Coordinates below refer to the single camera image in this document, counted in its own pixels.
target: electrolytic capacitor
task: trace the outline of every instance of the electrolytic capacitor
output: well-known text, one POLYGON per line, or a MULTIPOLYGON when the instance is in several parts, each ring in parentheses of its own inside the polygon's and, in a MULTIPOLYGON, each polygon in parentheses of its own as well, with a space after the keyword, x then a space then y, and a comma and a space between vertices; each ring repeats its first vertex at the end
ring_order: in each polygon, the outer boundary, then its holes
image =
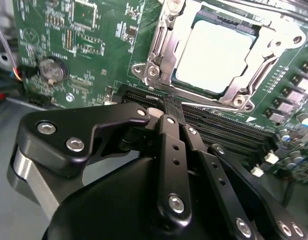
POLYGON ((283 160, 287 169, 293 169, 296 166, 296 163, 293 162, 291 157, 287 157, 283 160))
POLYGON ((297 120, 304 126, 308 127, 308 114, 307 113, 301 113, 297 116, 297 120))
POLYGON ((289 142, 290 141, 290 135, 289 135, 287 129, 279 130, 278 135, 283 142, 289 142))
POLYGON ((290 157, 292 158, 295 164, 299 164, 304 160, 304 157, 301 155, 300 151, 293 151, 290 153, 290 157))

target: white connector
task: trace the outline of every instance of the white connector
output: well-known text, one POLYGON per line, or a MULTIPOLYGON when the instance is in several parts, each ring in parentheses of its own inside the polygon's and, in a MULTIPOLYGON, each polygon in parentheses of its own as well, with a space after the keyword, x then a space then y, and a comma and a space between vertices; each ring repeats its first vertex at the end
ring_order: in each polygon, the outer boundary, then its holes
POLYGON ((264 174, 264 171, 259 167, 254 167, 250 173, 256 177, 261 177, 264 174))
POLYGON ((279 157, 270 152, 267 156, 265 156, 265 161, 270 164, 275 164, 279 161, 279 157))

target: hex bolt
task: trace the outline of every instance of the hex bolt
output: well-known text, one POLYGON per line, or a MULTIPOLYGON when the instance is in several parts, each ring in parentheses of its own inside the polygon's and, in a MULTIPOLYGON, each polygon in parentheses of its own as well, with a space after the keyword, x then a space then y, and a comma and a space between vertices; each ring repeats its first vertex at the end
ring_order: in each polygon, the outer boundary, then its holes
POLYGON ((42 122, 38 124, 37 129, 40 133, 46 135, 51 135, 56 132, 56 127, 50 122, 42 122))
POLYGON ((169 206, 173 209, 176 213, 183 213, 185 211, 185 205, 182 199, 180 199, 176 195, 172 195, 168 199, 169 206))
POLYGON ((192 128, 192 127, 190 127, 188 130, 189 130, 192 134, 194 134, 194 135, 197 134, 197 131, 196 131, 194 128, 192 128))
POLYGON ((170 117, 167 118, 167 121, 169 121, 171 124, 175 123, 175 121, 173 119, 171 119, 170 117))
POLYGON ((81 152, 85 148, 85 144, 79 138, 72 137, 66 141, 66 147, 76 153, 81 152))
POLYGON ((286 226, 286 224, 284 224, 283 222, 279 222, 278 223, 280 229, 283 231, 283 233, 285 233, 286 236, 291 237, 292 236, 292 232, 290 231, 289 227, 286 226))
POLYGON ((225 154, 224 150, 223 150, 220 146, 218 146, 218 147, 216 148, 216 150, 217 150, 220 154, 225 154))
POLYGON ((293 226, 295 232, 297 233, 297 235, 299 235, 300 237, 304 236, 303 231, 296 224, 294 224, 293 222, 292 222, 292 226, 293 226))
POLYGON ((249 226, 242 219, 236 219, 236 226, 245 237, 250 238, 252 236, 249 226))
POLYGON ((145 115, 146 115, 146 113, 145 113, 143 110, 140 110, 140 109, 137 110, 137 113, 138 113, 140 116, 145 116, 145 115))

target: gray surface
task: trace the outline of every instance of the gray surface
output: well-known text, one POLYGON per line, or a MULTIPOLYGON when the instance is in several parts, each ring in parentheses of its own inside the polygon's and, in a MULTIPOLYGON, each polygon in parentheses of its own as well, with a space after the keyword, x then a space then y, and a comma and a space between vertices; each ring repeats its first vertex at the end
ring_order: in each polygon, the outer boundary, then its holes
MULTIPOLYGON (((39 240, 49 224, 42 209, 14 191, 6 178, 19 121, 32 111, 10 102, 0 106, 0 240, 39 240)), ((131 152, 124 158, 109 158, 87 167, 84 184, 108 174, 137 155, 137 152, 131 152)))

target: chip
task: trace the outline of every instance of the chip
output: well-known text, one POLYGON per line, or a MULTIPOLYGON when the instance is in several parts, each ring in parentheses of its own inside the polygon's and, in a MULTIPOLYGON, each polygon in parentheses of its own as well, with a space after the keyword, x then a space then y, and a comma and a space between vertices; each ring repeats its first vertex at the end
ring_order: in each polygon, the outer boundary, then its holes
POLYGON ((95 27, 97 5, 81 0, 73 4, 73 22, 81 27, 93 29, 95 27))
POLYGON ((189 37, 176 78, 192 86, 222 93, 246 68, 253 39, 233 29, 198 21, 189 37))

